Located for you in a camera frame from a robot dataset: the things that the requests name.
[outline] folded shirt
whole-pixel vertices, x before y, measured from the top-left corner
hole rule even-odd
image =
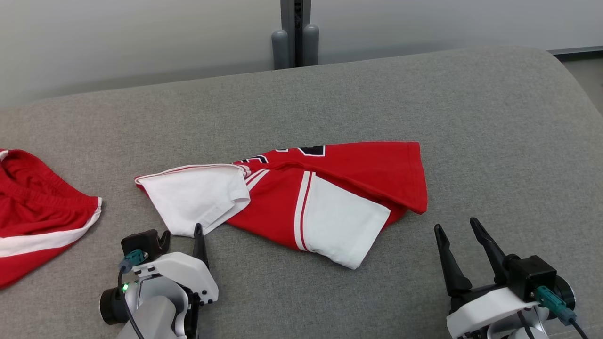
[[[416,142],[273,150],[233,164],[191,165],[136,178],[168,229],[220,224],[356,269],[379,232],[427,210]]]

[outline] gray couch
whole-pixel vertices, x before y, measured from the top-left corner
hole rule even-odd
[[[134,177],[274,148],[419,141],[424,215],[408,214],[355,271],[228,225],[207,236],[219,301],[201,338],[447,338],[433,226],[474,286],[493,273],[469,217],[507,253],[539,255],[603,338],[603,118],[553,56],[491,47],[184,81],[42,100],[0,112],[0,147],[35,154],[104,199],[67,252],[0,291],[3,338],[114,338],[100,293],[121,238],[165,227]],[[191,252],[190,238],[172,250]],[[558,321],[552,338],[578,338]]]

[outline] white wall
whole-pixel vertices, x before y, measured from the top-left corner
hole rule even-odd
[[[477,45],[603,45],[602,0],[314,0],[319,63]]]
[[[0,0],[0,107],[264,71],[278,0]]]

